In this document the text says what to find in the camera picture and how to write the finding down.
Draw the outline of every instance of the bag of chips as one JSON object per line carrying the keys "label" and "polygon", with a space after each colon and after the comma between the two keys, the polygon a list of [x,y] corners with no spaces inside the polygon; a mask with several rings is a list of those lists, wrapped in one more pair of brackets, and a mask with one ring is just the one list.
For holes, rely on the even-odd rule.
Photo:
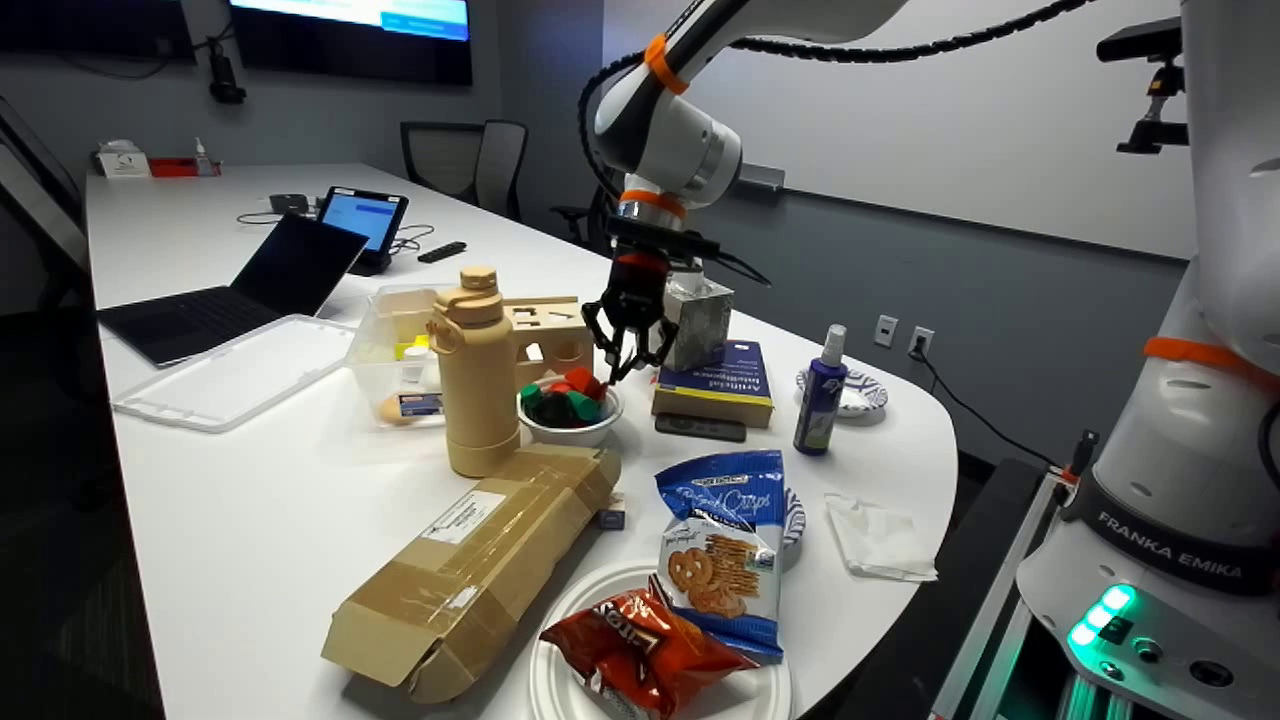
{"label": "bag of chips", "polygon": [[692,694],[720,685],[749,654],[707,639],[692,620],[674,617],[650,587],[609,594],[539,630],[568,668],[591,686],[609,686],[628,702],[674,717]]}
{"label": "bag of chips", "polygon": [[778,662],[784,457],[725,453],[655,474],[672,523],[659,547],[665,598],[720,642]]}

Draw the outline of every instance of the blue bottle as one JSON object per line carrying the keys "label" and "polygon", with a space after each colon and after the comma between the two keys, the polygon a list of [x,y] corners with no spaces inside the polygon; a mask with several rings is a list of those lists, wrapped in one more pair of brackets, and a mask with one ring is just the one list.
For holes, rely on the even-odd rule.
{"label": "blue bottle", "polygon": [[842,325],[826,327],[822,351],[805,370],[801,420],[794,420],[794,453],[822,457],[831,445],[841,393],[842,393]]}

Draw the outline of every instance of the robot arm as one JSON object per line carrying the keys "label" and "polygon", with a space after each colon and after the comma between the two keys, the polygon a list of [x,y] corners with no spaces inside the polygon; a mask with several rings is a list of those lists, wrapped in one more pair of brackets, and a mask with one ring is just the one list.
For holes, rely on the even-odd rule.
{"label": "robot arm", "polygon": [[646,40],[642,62],[595,107],[595,141],[628,170],[628,200],[674,214],[716,204],[740,166],[740,137],[678,91],[743,34],[847,44],[876,31],[904,0],[696,0]]}
{"label": "robot arm", "polygon": [[622,170],[618,219],[632,219],[617,240],[603,294],[582,304],[613,365],[609,378],[668,356],[678,331],[665,314],[672,257],[692,263],[705,257],[696,236],[678,240],[685,207],[716,204],[743,160],[740,137],[685,100],[692,75],[743,34],[842,44],[881,26],[897,6],[904,0],[692,0],[668,31],[646,40],[642,62],[601,100],[591,137]]}

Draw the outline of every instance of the beige bottle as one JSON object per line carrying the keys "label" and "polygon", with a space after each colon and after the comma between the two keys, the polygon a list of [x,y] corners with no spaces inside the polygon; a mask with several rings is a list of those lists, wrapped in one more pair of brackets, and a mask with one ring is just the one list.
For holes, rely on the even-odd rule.
{"label": "beige bottle", "polygon": [[443,388],[446,462],[461,474],[490,474],[514,447],[514,343],[490,269],[465,269],[433,314]]}

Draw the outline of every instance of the green light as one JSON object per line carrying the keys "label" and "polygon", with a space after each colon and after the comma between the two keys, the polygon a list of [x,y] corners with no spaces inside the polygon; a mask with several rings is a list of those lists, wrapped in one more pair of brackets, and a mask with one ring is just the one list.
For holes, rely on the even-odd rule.
{"label": "green light", "polygon": [[1090,639],[1095,639],[1090,629],[1082,629],[1082,625],[1071,629],[1071,642],[1090,642]]}
{"label": "green light", "polygon": [[1111,612],[1106,606],[1090,606],[1082,620],[1088,620],[1088,629],[1106,629]]}
{"label": "green light", "polygon": [[1105,602],[1111,612],[1128,606],[1137,598],[1137,591],[1128,585],[1106,587]]}

